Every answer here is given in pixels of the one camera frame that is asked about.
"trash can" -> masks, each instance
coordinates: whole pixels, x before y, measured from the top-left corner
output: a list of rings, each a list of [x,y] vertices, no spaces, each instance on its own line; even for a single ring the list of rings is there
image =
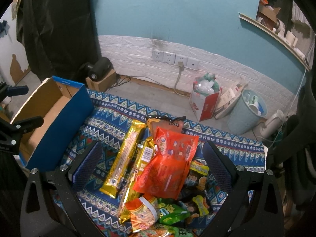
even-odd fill
[[[252,111],[246,104],[247,99],[253,96],[258,97],[258,103],[262,107],[263,112],[259,116]],[[236,106],[234,107],[230,117],[228,119],[228,128],[232,134],[243,134],[253,128],[259,121],[267,115],[267,106],[264,100],[254,91],[246,89],[242,92]]]

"shelf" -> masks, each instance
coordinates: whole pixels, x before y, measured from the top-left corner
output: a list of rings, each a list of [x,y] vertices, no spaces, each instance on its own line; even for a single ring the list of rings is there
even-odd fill
[[[279,41],[283,46],[285,46],[302,63],[304,68],[306,67],[307,71],[311,70],[310,67],[307,66],[307,64],[305,63],[305,60],[303,60],[301,57],[299,57],[291,46],[289,46],[286,42],[284,42],[278,35],[273,33],[269,28],[267,28],[266,26],[262,25],[258,21],[254,20],[254,19],[252,19],[252,18],[250,18],[250,17],[248,17],[248,16],[246,16],[246,15],[244,15],[242,13],[239,13],[239,18],[249,22],[252,25],[255,25],[256,27],[260,28],[261,30],[266,32],[268,35],[272,36],[274,39]]]

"power outlet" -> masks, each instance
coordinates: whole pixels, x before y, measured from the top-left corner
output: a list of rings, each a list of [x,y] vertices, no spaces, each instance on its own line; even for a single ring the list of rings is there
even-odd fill
[[[151,57],[154,61],[163,61],[163,51],[153,50]]]
[[[176,59],[176,54],[171,52],[164,52],[163,53],[163,62],[174,64],[174,61]]]
[[[186,67],[186,64],[188,62],[188,57],[177,54],[174,64],[178,65],[178,62],[180,61],[183,63],[183,66]]]
[[[188,58],[188,62],[186,64],[186,67],[189,69],[198,69],[198,63],[200,61],[194,58]]]

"blue hanging object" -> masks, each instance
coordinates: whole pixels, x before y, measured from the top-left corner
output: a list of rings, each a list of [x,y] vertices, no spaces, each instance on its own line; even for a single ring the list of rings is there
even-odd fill
[[[4,20],[0,22],[0,34],[4,31],[5,34],[7,34],[7,31],[5,30],[5,27],[7,26],[7,21]]]

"silver bolt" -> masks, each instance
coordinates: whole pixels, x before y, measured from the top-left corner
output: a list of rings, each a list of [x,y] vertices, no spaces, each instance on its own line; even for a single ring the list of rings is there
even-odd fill
[[[236,168],[238,171],[241,171],[241,172],[245,170],[245,168],[242,165],[238,165],[236,166]]]
[[[267,174],[268,174],[268,175],[273,175],[273,171],[270,170],[270,169],[267,169]]]
[[[59,167],[59,169],[60,169],[61,171],[65,171],[67,168],[68,168],[68,165],[66,165],[66,164],[63,164],[63,165],[61,165],[61,166]]]
[[[31,174],[32,174],[32,175],[36,174],[37,172],[38,172],[38,169],[37,169],[37,168],[34,168],[34,169],[31,170]]]

